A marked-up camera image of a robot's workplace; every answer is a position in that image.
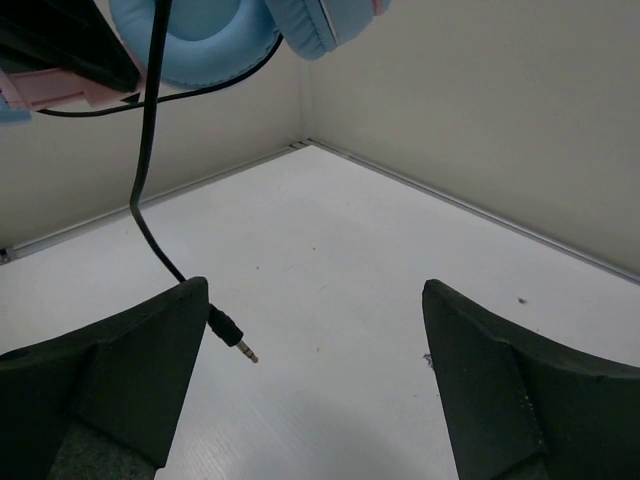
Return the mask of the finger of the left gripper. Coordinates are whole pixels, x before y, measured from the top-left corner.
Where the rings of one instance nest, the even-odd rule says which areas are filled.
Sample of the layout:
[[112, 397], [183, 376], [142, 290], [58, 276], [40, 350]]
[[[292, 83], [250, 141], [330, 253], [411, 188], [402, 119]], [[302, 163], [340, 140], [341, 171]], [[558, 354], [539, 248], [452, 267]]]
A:
[[60, 68], [120, 92], [140, 72], [92, 1], [2, 0], [1, 70]]

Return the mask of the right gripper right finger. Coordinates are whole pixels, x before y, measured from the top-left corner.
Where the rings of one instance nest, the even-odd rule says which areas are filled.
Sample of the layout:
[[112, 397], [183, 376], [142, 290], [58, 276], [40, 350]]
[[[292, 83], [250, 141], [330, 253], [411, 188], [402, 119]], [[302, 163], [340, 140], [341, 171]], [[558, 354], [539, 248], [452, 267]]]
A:
[[429, 353], [461, 479], [636, 479], [638, 368], [425, 283]]

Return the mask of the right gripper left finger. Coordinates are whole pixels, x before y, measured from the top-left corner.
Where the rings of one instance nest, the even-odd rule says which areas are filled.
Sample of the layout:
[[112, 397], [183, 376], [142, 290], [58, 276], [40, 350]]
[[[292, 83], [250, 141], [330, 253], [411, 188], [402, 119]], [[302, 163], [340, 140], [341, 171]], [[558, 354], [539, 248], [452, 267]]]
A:
[[4, 479], [152, 479], [165, 467], [208, 318], [192, 278], [1, 357]]

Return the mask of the blue pink cat-ear headphones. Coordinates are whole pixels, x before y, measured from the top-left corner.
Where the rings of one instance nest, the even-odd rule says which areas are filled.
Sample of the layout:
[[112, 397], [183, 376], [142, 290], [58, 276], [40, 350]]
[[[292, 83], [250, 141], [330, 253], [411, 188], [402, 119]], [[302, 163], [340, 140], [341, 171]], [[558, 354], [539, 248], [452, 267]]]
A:
[[[10, 74], [1, 70], [1, 121], [41, 112], [66, 117], [84, 101], [91, 118], [142, 107], [157, 1], [111, 1], [101, 14], [140, 72], [138, 88], [120, 92], [60, 68]], [[389, 9], [387, 1], [174, 1], [164, 43], [161, 81], [175, 98], [226, 89], [266, 65], [282, 43], [315, 61], [360, 35]]]

